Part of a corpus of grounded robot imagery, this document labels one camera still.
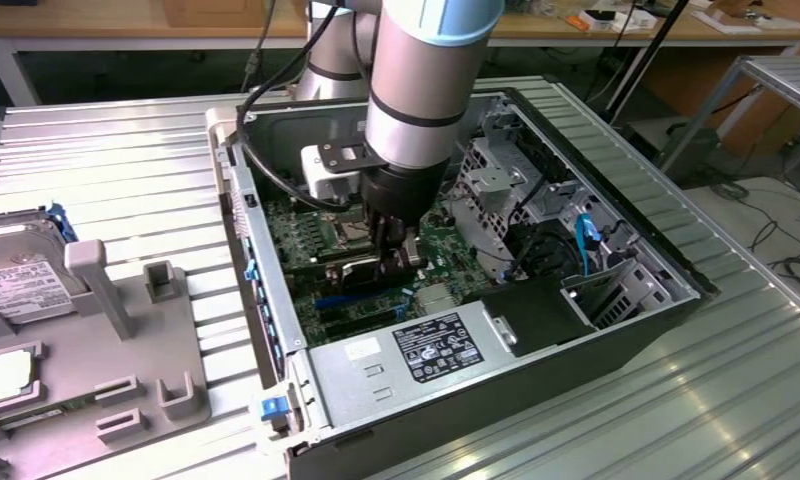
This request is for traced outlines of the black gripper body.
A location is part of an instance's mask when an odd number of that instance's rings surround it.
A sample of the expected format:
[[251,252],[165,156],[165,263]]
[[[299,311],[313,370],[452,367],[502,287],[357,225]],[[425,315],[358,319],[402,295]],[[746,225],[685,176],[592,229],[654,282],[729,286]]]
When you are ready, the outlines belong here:
[[422,169],[386,164],[361,172],[359,192],[370,226],[379,219],[418,225],[434,203],[448,165],[448,160]]

